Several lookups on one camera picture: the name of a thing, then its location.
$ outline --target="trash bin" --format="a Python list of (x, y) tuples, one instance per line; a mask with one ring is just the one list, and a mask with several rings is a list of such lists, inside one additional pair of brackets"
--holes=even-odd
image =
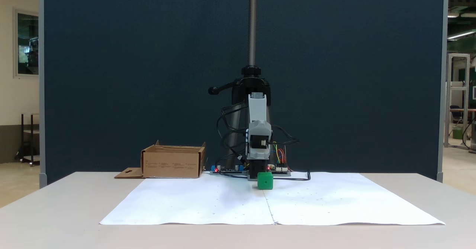
[(453, 127), (453, 138), (454, 139), (463, 139), (463, 127), (462, 126)]

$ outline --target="yellow wire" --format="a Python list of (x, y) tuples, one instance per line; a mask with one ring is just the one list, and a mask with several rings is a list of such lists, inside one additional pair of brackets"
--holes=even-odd
[(279, 154), (277, 153), (277, 145), (276, 145), (276, 144), (274, 144), (274, 149), (275, 149), (275, 151), (276, 151), (277, 162), (278, 162), (278, 163), (281, 163), (281, 161), (279, 160)]

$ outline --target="floor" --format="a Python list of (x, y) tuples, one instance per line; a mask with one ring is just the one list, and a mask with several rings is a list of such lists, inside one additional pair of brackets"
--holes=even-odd
[[(458, 145), (461, 140), (450, 138), (449, 144)], [(38, 177), (39, 166), (0, 164), (0, 208), (38, 190)], [(443, 183), (476, 195), (476, 154), (443, 148)]]
[(0, 208), (39, 188), (39, 166), (28, 163), (0, 164)]

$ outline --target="green cube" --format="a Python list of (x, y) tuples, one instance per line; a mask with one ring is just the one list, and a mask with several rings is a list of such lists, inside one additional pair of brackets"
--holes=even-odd
[(258, 189), (273, 189), (273, 174), (271, 172), (258, 173)]

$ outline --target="vertical threaded rod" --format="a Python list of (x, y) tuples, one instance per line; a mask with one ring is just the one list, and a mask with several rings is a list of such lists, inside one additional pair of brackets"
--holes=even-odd
[(248, 65), (255, 65), (257, 0), (250, 0), (248, 13)]

